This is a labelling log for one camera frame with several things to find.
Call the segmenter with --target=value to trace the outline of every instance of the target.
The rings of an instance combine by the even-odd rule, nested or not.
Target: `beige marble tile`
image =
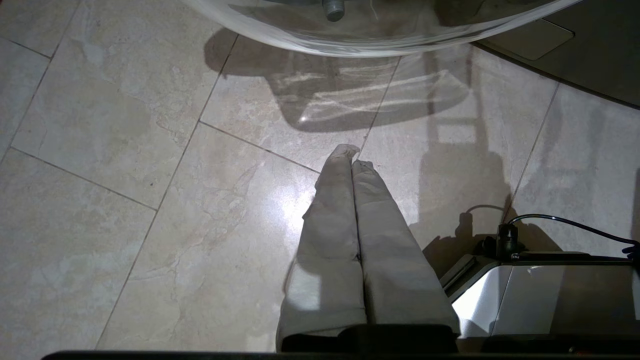
[[[234,37],[178,1],[83,1],[13,146],[158,207]]]
[[[0,38],[0,159],[18,130],[48,63],[44,56]]]
[[[362,145],[396,63],[323,58],[239,37],[202,121],[320,171],[336,145]]]
[[[0,167],[2,358],[94,348],[153,216],[10,149]]]
[[[640,111],[561,85],[513,207],[640,240]],[[562,250],[623,255],[623,244],[569,225],[525,223],[521,233],[536,230]]]
[[[3,0],[0,36],[51,57],[77,4],[77,0]]]
[[[493,234],[556,83],[470,45],[404,57],[360,155],[438,275]]]
[[[199,125],[99,348],[274,350],[316,179]]]

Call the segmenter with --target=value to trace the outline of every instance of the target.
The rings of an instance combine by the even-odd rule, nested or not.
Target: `marble tile floor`
[[[640,237],[640,111],[470,45],[322,58],[171,0],[3,0],[0,359],[274,350],[339,143],[377,166],[439,274],[515,213]],[[536,250],[621,249],[521,232]]]

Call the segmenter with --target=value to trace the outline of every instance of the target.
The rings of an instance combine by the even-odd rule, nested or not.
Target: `tile grout line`
[[[61,171],[66,172],[67,174],[69,174],[69,175],[71,175],[71,176],[74,176],[74,177],[77,177],[77,178],[79,178],[79,179],[82,179],[82,180],[86,181],[87,183],[90,183],[90,184],[93,184],[93,185],[95,185],[95,186],[98,186],[99,188],[103,188],[103,189],[107,190],[107,191],[108,191],[108,192],[110,192],[110,193],[114,193],[114,194],[116,194],[116,195],[118,195],[118,196],[121,196],[121,197],[123,197],[123,198],[127,199],[127,200],[131,200],[131,201],[135,202],[135,203],[136,203],[136,204],[138,204],[138,205],[142,205],[142,206],[144,206],[144,207],[145,207],[145,208],[147,208],[147,209],[151,209],[151,210],[153,210],[153,211],[157,211],[157,209],[156,209],[156,208],[153,208],[152,206],[149,206],[149,205],[147,205],[147,204],[144,204],[144,203],[142,203],[142,202],[140,202],[140,201],[138,201],[138,200],[136,200],[136,199],[133,199],[132,197],[126,196],[126,195],[124,195],[124,194],[122,194],[122,193],[119,193],[119,192],[117,192],[117,191],[115,191],[115,190],[109,189],[108,187],[106,187],[106,186],[104,186],[104,185],[100,185],[99,183],[96,183],[96,182],[95,182],[95,181],[93,181],[93,180],[89,180],[89,179],[87,179],[87,178],[85,178],[85,177],[83,177],[83,176],[80,176],[80,175],[74,174],[73,172],[71,172],[71,171],[69,171],[69,170],[66,170],[66,169],[64,169],[64,168],[61,168],[61,167],[57,166],[56,164],[50,163],[50,162],[48,162],[48,161],[46,161],[46,160],[40,159],[39,157],[34,156],[34,155],[31,155],[31,154],[29,154],[28,152],[24,152],[24,151],[22,151],[22,150],[20,150],[20,149],[17,149],[17,148],[15,148],[15,147],[13,147],[13,146],[9,146],[9,149],[7,149],[7,152],[8,152],[8,150],[14,150],[14,151],[20,152],[20,153],[22,153],[22,154],[24,154],[24,155],[26,155],[26,156],[29,156],[30,158],[34,158],[34,159],[36,159],[36,160],[38,160],[38,161],[42,161],[43,163],[45,163],[45,164],[47,164],[47,165],[49,165],[49,166],[51,166],[51,167],[57,168],[58,170],[61,170]]]
[[[198,116],[198,120],[196,121],[195,125],[193,126],[193,130],[191,131],[191,135],[189,136],[189,140],[187,141],[187,144],[184,146],[184,150],[182,151],[182,155],[180,155],[180,160],[176,164],[175,170],[173,170],[173,174],[171,175],[171,179],[169,180],[169,184],[167,185],[166,189],[164,190],[164,194],[162,196],[162,199],[160,199],[160,203],[158,204],[158,209],[156,210],[156,213],[154,214],[154,217],[151,219],[151,223],[149,223],[149,227],[147,229],[147,232],[145,233],[145,237],[142,239],[142,243],[140,244],[140,248],[138,249],[138,253],[136,254],[136,257],[133,259],[133,262],[131,263],[131,267],[129,268],[129,273],[127,274],[127,277],[125,278],[124,282],[122,283],[122,287],[120,288],[120,293],[118,294],[118,297],[116,298],[116,301],[113,303],[113,307],[111,308],[111,312],[109,314],[109,317],[107,317],[107,321],[104,323],[104,327],[102,328],[102,332],[100,333],[100,336],[98,337],[98,340],[95,343],[95,347],[94,347],[95,350],[98,349],[98,346],[100,345],[100,341],[102,340],[102,337],[104,336],[104,333],[107,331],[107,326],[109,325],[109,322],[111,321],[111,317],[113,316],[113,313],[115,312],[116,306],[118,305],[118,303],[120,301],[120,297],[122,296],[122,293],[124,292],[124,288],[127,286],[127,283],[129,282],[129,278],[131,277],[131,273],[133,272],[133,268],[134,268],[134,266],[136,266],[136,262],[138,261],[138,257],[140,256],[140,253],[142,252],[142,248],[145,246],[145,242],[147,242],[147,238],[149,237],[149,233],[151,232],[151,227],[156,222],[156,217],[157,217],[158,213],[160,212],[160,209],[162,208],[162,204],[164,202],[164,199],[166,198],[166,194],[169,192],[169,188],[171,187],[171,184],[173,183],[173,178],[175,177],[176,173],[178,172],[178,168],[180,167],[180,164],[182,163],[182,159],[184,158],[185,153],[187,153],[187,149],[189,148],[189,144],[191,143],[191,139],[193,138],[193,134],[195,134],[196,129],[198,129],[198,124],[201,123],[200,122],[200,118],[202,118],[202,114],[204,113],[204,110],[207,107],[207,103],[209,102],[209,99],[211,98],[211,95],[213,94],[213,89],[216,87],[216,84],[218,84],[218,80],[220,79],[220,76],[222,75],[222,71],[224,70],[225,65],[227,64],[227,61],[229,60],[229,56],[231,56],[231,50],[233,50],[237,39],[238,39],[238,35],[236,35],[236,38],[234,39],[233,43],[231,44],[231,47],[229,48],[229,52],[227,54],[227,57],[225,58],[225,62],[222,64],[222,67],[220,68],[220,72],[218,73],[218,76],[216,76],[216,80],[214,81],[213,86],[211,87],[211,91],[209,91],[209,96],[207,96],[207,100],[204,102],[204,105],[202,106],[202,110],[200,111],[200,114]]]
[[[507,214],[509,213],[509,210],[513,206],[513,202],[516,199],[516,195],[518,195],[518,190],[520,189],[520,184],[522,184],[522,179],[524,178],[524,174],[527,171],[527,167],[529,166],[529,162],[531,161],[531,158],[533,157],[533,152],[535,151],[536,145],[538,144],[538,140],[540,139],[540,134],[542,134],[542,129],[545,127],[545,124],[547,123],[547,117],[549,115],[549,111],[551,111],[551,106],[553,105],[554,100],[556,99],[556,94],[558,93],[558,89],[559,88],[560,88],[560,82],[556,81],[556,89],[554,90],[554,94],[551,95],[551,101],[549,101],[549,105],[547,106],[547,110],[545,111],[545,116],[542,118],[542,124],[540,125],[540,128],[538,129],[538,134],[536,134],[536,139],[533,140],[533,146],[531,146],[531,152],[529,153],[529,156],[527,157],[527,161],[524,163],[524,168],[522,169],[522,173],[520,174],[520,178],[518,179],[518,184],[516,185],[515,190],[513,190],[513,196],[511,196],[511,201],[509,202],[509,205],[504,210],[504,215],[502,217],[502,222],[506,221]]]
[[[292,160],[292,159],[286,158],[285,156],[280,155],[280,154],[278,154],[277,152],[273,152],[272,150],[266,149],[266,148],[264,148],[264,147],[262,147],[262,146],[260,146],[260,145],[256,145],[256,144],[254,144],[254,143],[252,143],[252,142],[250,142],[250,141],[248,141],[248,140],[245,140],[245,139],[243,139],[243,138],[241,138],[241,137],[239,137],[239,136],[233,135],[232,133],[229,133],[229,132],[224,131],[224,130],[222,130],[222,129],[218,129],[217,127],[215,127],[215,126],[213,126],[213,125],[207,124],[206,122],[199,121],[199,123],[201,123],[201,124],[202,124],[202,125],[204,125],[204,126],[210,127],[211,129],[214,129],[214,130],[216,130],[216,131],[219,131],[219,132],[221,132],[221,133],[223,133],[223,134],[225,134],[225,135],[229,135],[229,136],[231,136],[232,138],[238,139],[238,140],[240,140],[240,141],[242,141],[242,142],[244,142],[244,143],[247,143],[247,144],[249,144],[249,145],[251,145],[251,146],[253,146],[253,147],[257,147],[257,148],[258,148],[258,149],[260,149],[260,150],[263,150],[263,151],[268,152],[268,153],[270,153],[270,154],[272,154],[272,155],[278,156],[279,158],[281,158],[281,159],[283,159],[283,160],[287,160],[288,162],[293,163],[293,164],[295,164],[295,165],[297,165],[297,166],[299,166],[299,167],[303,167],[303,168],[305,168],[305,169],[307,169],[307,170],[309,170],[309,171],[313,171],[313,172],[315,172],[316,174],[320,174],[320,171],[314,170],[314,169],[312,169],[312,168],[310,168],[310,167],[308,167],[308,166],[306,166],[306,165],[302,165],[301,163],[298,163],[297,161],[294,161],[294,160]]]
[[[44,77],[47,75],[47,71],[49,71],[49,67],[51,66],[51,62],[53,61],[53,57],[58,52],[58,48],[60,47],[60,43],[62,42],[62,39],[65,37],[65,34],[67,33],[67,30],[69,29],[69,26],[71,26],[71,21],[76,16],[76,12],[77,12],[79,7],[80,7],[80,1],[78,1],[78,3],[76,4],[76,8],[74,8],[74,12],[71,14],[71,18],[69,18],[69,21],[67,22],[67,25],[65,26],[65,29],[62,31],[62,37],[60,37],[60,41],[58,42],[58,45],[56,45],[55,50],[51,54],[51,57],[46,56],[44,54],[40,54],[39,52],[37,52],[35,50],[29,49],[26,46],[20,45],[20,44],[14,42],[14,41],[11,41],[11,40],[7,39],[8,41],[10,41],[10,42],[12,42],[14,44],[17,44],[19,46],[22,46],[25,49],[33,51],[36,54],[40,54],[40,55],[44,56],[45,58],[49,59],[49,62],[47,64],[47,66],[44,68],[44,71],[42,72],[42,76],[40,77],[40,80],[38,81],[38,85],[36,86],[36,90],[33,91],[33,95],[31,95],[31,99],[29,100],[29,104],[27,104],[27,108],[26,108],[26,110],[24,110],[24,114],[22,114],[22,117],[20,118],[20,122],[18,122],[18,126],[15,128],[15,132],[13,133],[13,136],[11,137],[11,141],[9,141],[9,146],[6,148],[4,154],[2,155],[2,158],[0,159],[0,166],[2,166],[2,163],[4,162],[4,158],[6,157],[6,153],[9,152],[9,149],[13,148],[13,149],[17,150],[16,148],[14,148],[12,146],[13,141],[15,140],[16,135],[18,135],[18,131],[20,130],[20,126],[22,126],[22,122],[24,121],[24,118],[27,117],[27,113],[29,112],[29,109],[31,108],[31,105],[33,104],[33,99],[35,99],[36,94],[38,93],[38,90],[40,89],[40,85],[42,85],[42,81],[44,80]]]
[[[367,140],[369,139],[369,134],[371,134],[371,129],[373,129],[373,125],[376,123],[376,119],[378,118],[378,113],[380,112],[380,108],[382,107],[382,104],[385,102],[385,98],[387,97],[387,92],[389,91],[389,88],[391,87],[391,82],[393,82],[394,76],[396,76],[396,71],[398,70],[398,66],[400,66],[400,60],[402,60],[402,56],[398,56],[398,61],[396,63],[396,67],[394,67],[394,71],[393,71],[393,73],[391,73],[391,78],[389,79],[387,87],[385,88],[385,93],[382,94],[382,99],[380,99],[380,103],[378,104],[378,109],[376,109],[376,114],[373,115],[373,120],[371,120],[371,125],[369,126],[369,129],[367,130],[367,134],[364,136],[364,141],[362,142],[362,146],[360,148],[360,152],[358,152],[358,155],[356,156],[356,160],[360,159],[360,155],[364,151],[364,146],[367,145]]]

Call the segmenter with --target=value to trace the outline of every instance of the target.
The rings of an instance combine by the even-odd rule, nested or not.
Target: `light gray pants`
[[[396,202],[359,151],[338,145],[303,215],[280,311],[277,347],[293,334],[336,336],[359,324],[430,323],[460,333],[458,317]]]

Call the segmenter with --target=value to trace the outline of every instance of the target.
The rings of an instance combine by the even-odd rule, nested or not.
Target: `power cord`
[[[598,229],[594,229],[590,226],[584,225],[584,224],[580,224],[579,222],[575,222],[575,221],[571,221],[571,220],[567,220],[565,218],[561,218],[561,217],[555,217],[552,215],[546,215],[546,214],[524,214],[524,215],[520,215],[517,216],[515,218],[512,218],[511,220],[509,220],[507,222],[507,225],[513,225],[515,222],[521,221],[523,219],[526,218],[543,218],[543,219],[547,219],[547,220],[554,220],[554,221],[558,221],[558,222],[563,222],[565,224],[569,224],[575,227],[579,227],[580,229],[586,230],[586,231],[590,231],[594,234],[598,234],[600,236],[603,236],[605,238],[609,238],[611,240],[614,241],[618,241],[621,243],[626,243],[631,245],[630,247],[624,248],[622,250],[622,253],[627,254],[627,257],[631,260],[636,260],[636,261],[640,261],[640,242],[635,241],[635,240],[631,240],[631,239],[625,239],[625,238],[621,238],[619,236],[615,236],[615,235],[611,235],[609,233],[605,233],[604,231],[598,230]]]

